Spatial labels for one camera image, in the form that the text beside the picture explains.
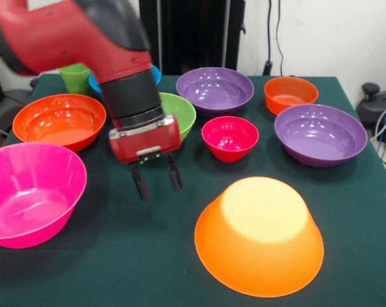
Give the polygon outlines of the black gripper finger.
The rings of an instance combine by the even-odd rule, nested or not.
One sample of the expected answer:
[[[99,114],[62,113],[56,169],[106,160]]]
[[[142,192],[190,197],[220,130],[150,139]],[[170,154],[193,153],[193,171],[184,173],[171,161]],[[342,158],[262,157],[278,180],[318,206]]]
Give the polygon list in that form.
[[[150,192],[146,181],[140,174],[139,167],[143,164],[143,161],[134,161],[129,164],[130,172],[132,174],[133,181],[138,190],[140,198],[142,200],[148,200],[150,198]]]
[[[170,177],[175,191],[181,191],[183,189],[183,183],[181,181],[180,172],[176,165],[176,160],[172,152],[167,153],[167,160],[170,166]]]

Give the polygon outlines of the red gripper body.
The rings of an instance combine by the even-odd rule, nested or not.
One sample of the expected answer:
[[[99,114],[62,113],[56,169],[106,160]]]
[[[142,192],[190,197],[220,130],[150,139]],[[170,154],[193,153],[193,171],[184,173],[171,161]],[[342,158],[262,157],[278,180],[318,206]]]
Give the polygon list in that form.
[[[174,114],[167,114],[157,122],[136,129],[117,129],[109,131],[109,143],[122,163],[144,161],[145,156],[171,152],[181,145],[178,121]]]

